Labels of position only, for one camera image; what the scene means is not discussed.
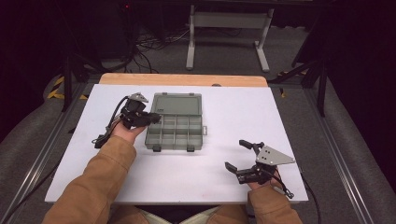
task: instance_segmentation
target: gray storage box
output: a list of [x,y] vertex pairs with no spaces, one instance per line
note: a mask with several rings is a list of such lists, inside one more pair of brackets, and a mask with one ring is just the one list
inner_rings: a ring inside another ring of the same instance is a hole
[[203,144],[202,96],[197,93],[155,93],[152,113],[162,115],[150,124],[146,146],[162,149],[200,150]]

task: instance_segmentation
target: person's right arm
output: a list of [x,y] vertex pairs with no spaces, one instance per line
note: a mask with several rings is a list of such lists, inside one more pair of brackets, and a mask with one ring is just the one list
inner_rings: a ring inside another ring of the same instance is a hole
[[288,198],[274,190],[274,186],[281,189],[279,183],[274,179],[263,185],[249,183],[252,189],[248,192],[254,215],[258,224],[277,224],[277,223],[303,223],[297,212],[290,207]]

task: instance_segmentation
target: metal rail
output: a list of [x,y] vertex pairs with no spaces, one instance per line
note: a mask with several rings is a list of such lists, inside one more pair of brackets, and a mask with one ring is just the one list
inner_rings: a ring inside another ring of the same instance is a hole
[[[29,194],[29,192],[32,190],[32,188],[35,187],[35,183],[37,182],[38,178],[41,176],[41,173],[43,172],[44,167],[47,164],[50,154],[58,141],[60,131],[61,131],[62,127],[65,125],[65,123],[67,122],[67,120],[69,119],[70,114],[72,113],[72,111],[76,105],[76,102],[78,101],[79,96],[83,93],[83,91],[85,89],[85,86],[86,86],[85,83],[77,83],[76,84],[76,89],[74,90],[74,93],[73,93],[73,101],[71,102],[71,104],[67,108],[67,110],[64,111],[63,113],[61,113],[61,115],[57,119],[55,126],[53,127],[52,131],[49,134],[49,137],[47,138],[46,143],[42,147],[40,153],[38,154],[37,158],[35,159],[35,162],[33,163],[32,167],[28,171],[26,177],[23,180],[23,183],[20,186],[20,189],[18,190],[17,194],[15,195],[11,204],[9,205],[8,210],[2,217],[2,220],[0,223],[4,223],[6,217],[14,209],[14,207],[17,206],[17,204],[19,202],[21,202],[27,194]],[[18,218],[18,215],[21,212],[23,207],[24,207],[24,204],[18,210],[16,210],[16,212],[8,220],[7,224],[11,224],[16,221],[16,219]]]
[[370,212],[367,209],[367,206],[364,203],[363,198],[361,197],[361,193],[359,192],[358,186],[356,185],[352,174],[347,168],[347,163],[345,162],[341,154],[340,148],[335,142],[335,139],[332,135],[332,131],[330,130],[326,119],[323,118],[318,112],[316,106],[316,98],[315,98],[315,94],[313,93],[313,90],[304,89],[304,94],[318,119],[318,124],[320,125],[321,130],[323,131],[326,137],[327,143],[329,145],[330,154],[332,156],[332,161],[334,162],[338,174],[341,177],[341,180],[346,189],[346,193],[349,196],[349,200],[352,202],[353,208],[355,209],[359,221],[361,223],[374,223],[370,215]]

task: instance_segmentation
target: brown sleeve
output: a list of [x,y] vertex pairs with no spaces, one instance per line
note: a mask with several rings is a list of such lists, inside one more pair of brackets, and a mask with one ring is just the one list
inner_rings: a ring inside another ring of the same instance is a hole
[[248,198],[258,224],[303,223],[285,195],[272,186],[251,190]]
[[107,223],[110,205],[135,157],[136,150],[130,143],[110,137],[84,173],[67,185],[43,223]]

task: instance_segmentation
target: white tabletop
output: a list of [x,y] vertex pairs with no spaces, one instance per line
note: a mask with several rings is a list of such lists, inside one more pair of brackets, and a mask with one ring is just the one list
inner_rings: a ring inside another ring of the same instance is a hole
[[[141,92],[151,108],[156,92],[201,93],[203,124],[207,135],[201,150],[153,152],[145,146],[146,131],[135,147],[137,157],[115,203],[221,204],[245,203],[247,185],[239,185],[224,162],[247,169],[255,153],[239,146],[240,139],[273,147],[294,158],[285,129],[269,88],[95,85],[64,158],[49,187],[46,202],[54,203],[66,185],[81,175],[97,154],[92,139],[105,132],[122,97]],[[282,179],[294,193],[293,202],[307,201],[297,164],[278,166]]]

